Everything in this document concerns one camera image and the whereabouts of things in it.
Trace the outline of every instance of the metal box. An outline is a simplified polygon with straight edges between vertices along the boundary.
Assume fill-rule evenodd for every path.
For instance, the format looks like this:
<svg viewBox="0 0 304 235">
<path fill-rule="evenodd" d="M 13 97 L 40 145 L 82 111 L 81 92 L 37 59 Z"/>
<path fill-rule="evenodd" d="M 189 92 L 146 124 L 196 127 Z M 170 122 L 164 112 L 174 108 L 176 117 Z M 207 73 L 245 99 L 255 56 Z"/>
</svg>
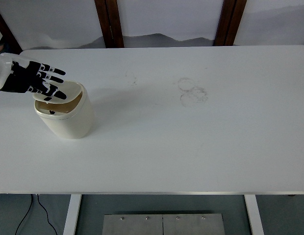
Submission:
<svg viewBox="0 0 304 235">
<path fill-rule="evenodd" d="M 225 235 L 222 214 L 105 215 L 102 235 Z"/>
</svg>

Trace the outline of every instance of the white table leg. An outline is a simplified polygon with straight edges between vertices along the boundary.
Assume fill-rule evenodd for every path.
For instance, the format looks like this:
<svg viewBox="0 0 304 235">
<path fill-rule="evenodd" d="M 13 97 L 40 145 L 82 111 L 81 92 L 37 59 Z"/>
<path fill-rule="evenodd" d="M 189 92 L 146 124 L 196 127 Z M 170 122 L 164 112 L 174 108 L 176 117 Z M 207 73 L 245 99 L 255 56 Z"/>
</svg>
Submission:
<svg viewBox="0 0 304 235">
<path fill-rule="evenodd" d="M 71 195 L 63 235 L 75 235 L 80 202 L 81 194 Z"/>
<path fill-rule="evenodd" d="M 253 235 L 264 235 L 258 204 L 255 195 L 245 195 L 251 232 Z"/>
</svg>

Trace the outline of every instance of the gray floor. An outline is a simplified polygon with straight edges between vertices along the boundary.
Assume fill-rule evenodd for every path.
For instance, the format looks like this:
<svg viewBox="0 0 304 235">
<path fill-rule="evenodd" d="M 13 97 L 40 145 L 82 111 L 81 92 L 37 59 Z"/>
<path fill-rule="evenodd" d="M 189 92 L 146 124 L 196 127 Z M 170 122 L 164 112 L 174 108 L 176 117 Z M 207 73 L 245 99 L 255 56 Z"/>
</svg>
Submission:
<svg viewBox="0 0 304 235">
<path fill-rule="evenodd" d="M 44 210 L 33 206 L 19 235 L 54 235 Z M 40 195 L 49 220 L 63 234 L 70 195 Z M 304 235 L 304 195 L 259 195 L 257 202 L 265 235 Z M 28 194 L 0 194 L 0 235 L 13 235 L 30 205 Z M 243 196 L 84 195 L 76 235 L 101 235 L 105 214 L 222 213 L 227 235 L 250 235 Z"/>
</svg>

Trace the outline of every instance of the table top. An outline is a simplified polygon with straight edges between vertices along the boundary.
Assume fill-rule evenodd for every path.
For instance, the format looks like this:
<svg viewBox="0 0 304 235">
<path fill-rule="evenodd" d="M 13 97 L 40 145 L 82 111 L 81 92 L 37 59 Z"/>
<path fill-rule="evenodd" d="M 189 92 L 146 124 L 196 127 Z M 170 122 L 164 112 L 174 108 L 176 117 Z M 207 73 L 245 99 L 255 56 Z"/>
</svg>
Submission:
<svg viewBox="0 0 304 235">
<path fill-rule="evenodd" d="M 304 46 L 28 50 L 95 111 L 55 136 L 0 93 L 0 193 L 304 193 Z"/>
</svg>

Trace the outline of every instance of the robotic hand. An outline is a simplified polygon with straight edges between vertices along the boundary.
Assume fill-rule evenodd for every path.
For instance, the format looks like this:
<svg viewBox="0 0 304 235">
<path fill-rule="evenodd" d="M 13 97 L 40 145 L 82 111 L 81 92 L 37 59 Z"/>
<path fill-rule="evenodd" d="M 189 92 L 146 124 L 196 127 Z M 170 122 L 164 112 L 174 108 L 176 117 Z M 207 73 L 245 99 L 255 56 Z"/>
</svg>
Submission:
<svg viewBox="0 0 304 235">
<path fill-rule="evenodd" d="M 52 96 L 66 99 L 66 95 L 58 90 L 51 81 L 63 83 L 58 77 L 49 75 L 54 72 L 65 75 L 65 72 L 49 65 L 32 61 L 26 57 L 3 53 L 0 55 L 0 91 L 25 93 L 40 93 L 46 96 L 45 101 L 51 100 Z"/>
</svg>

